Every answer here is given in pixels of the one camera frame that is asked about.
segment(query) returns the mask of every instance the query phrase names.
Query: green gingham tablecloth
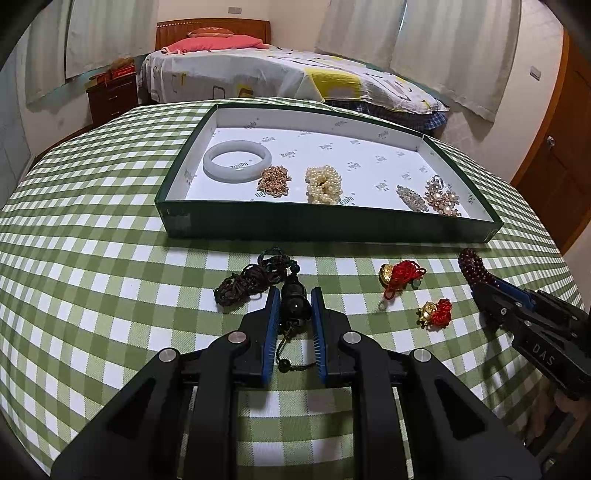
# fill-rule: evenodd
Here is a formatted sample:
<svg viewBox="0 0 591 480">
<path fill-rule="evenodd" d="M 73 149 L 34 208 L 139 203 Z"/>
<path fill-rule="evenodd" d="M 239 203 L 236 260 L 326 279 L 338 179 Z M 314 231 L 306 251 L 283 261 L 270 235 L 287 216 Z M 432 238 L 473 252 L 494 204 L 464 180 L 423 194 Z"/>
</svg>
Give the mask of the green gingham tablecloth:
<svg viewBox="0 0 591 480">
<path fill-rule="evenodd" d="M 234 101 L 339 110 L 287 99 Z M 175 155 L 212 105 L 136 108 L 64 143 L 0 213 L 0 406 L 46 471 L 156 351 L 204 348 L 264 305 L 266 295 L 223 314 L 212 291 L 272 245 L 171 240 L 154 206 Z M 558 249 L 524 199 L 455 148 L 440 146 L 505 222 L 490 243 L 475 245 L 486 267 L 581 306 Z M 509 347 L 510 334 L 485 336 L 457 264 L 465 246 L 279 244 L 298 261 L 308 291 L 322 287 L 327 306 L 346 313 L 355 330 L 399 352 L 428 348 L 517 431 L 541 375 Z M 418 291 L 405 291 L 383 311 L 376 272 L 404 259 L 428 274 Z M 453 302 L 452 324 L 440 332 L 418 328 L 418 307 L 442 297 Z M 310 361 L 312 341 L 295 340 L 285 355 Z M 275 370 L 268 391 L 242 391 L 239 478 L 353 477 L 350 407 L 350 390 L 324 389 L 315 369 Z"/>
</svg>

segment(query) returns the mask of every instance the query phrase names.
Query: ring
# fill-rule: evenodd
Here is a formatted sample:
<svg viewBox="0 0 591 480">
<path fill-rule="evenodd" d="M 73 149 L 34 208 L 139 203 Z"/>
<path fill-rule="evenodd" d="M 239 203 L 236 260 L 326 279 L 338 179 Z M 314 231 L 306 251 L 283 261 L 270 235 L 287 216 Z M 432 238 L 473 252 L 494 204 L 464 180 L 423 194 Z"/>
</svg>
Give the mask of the ring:
<svg viewBox="0 0 591 480">
<path fill-rule="evenodd" d="M 222 167 L 213 159 L 230 152 L 249 152 L 261 158 L 260 162 L 247 167 Z M 225 183 L 243 183 L 260 178 L 265 168 L 271 166 L 271 152 L 259 143 L 246 140 L 231 140 L 214 145 L 203 156 L 203 171 L 211 179 Z"/>
</svg>

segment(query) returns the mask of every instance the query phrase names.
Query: curtain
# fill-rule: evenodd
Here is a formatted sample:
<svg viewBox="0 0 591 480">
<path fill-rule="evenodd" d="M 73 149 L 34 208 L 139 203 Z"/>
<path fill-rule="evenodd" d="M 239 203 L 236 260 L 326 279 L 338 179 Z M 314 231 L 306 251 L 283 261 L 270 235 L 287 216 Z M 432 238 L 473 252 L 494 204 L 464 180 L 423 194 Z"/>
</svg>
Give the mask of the curtain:
<svg viewBox="0 0 591 480">
<path fill-rule="evenodd" d="M 331 0 L 316 48 L 388 68 L 405 3 L 405 0 Z"/>
<path fill-rule="evenodd" d="M 158 0 L 73 0 L 66 78 L 154 51 Z"/>
<path fill-rule="evenodd" d="M 332 0 L 316 46 L 393 70 L 493 122 L 520 22 L 521 0 Z"/>
<path fill-rule="evenodd" d="M 25 64 L 25 103 L 29 104 L 62 86 L 64 48 L 71 0 L 53 0 L 29 28 Z"/>
<path fill-rule="evenodd" d="M 521 0 L 410 0 L 390 68 L 494 121 L 520 22 Z"/>
</svg>

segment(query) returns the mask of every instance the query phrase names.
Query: drawer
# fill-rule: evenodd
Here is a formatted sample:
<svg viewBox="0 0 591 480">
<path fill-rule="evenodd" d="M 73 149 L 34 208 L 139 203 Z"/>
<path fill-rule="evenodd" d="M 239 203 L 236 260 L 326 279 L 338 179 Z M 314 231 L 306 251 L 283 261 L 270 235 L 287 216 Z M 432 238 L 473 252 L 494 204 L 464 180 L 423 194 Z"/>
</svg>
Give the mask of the drawer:
<svg viewBox="0 0 591 480">
<path fill-rule="evenodd" d="M 93 124 L 103 125 L 138 106 L 135 76 L 124 82 L 94 87 L 88 91 Z"/>
</svg>

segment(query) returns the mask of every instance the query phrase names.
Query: wooden headboard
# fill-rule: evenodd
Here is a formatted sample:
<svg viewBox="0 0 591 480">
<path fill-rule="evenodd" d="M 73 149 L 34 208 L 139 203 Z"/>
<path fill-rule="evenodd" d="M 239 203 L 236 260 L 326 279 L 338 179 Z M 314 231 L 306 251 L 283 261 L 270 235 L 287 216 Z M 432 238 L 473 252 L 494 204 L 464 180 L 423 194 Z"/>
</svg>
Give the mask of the wooden headboard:
<svg viewBox="0 0 591 480">
<path fill-rule="evenodd" d="M 187 38 L 187 34 L 202 27 L 220 27 L 232 30 L 235 34 L 260 38 L 271 43 L 271 23 L 267 20 L 250 18 L 186 18 L 159 22 L 156 27 L 156 50 Z"/>
</svg>

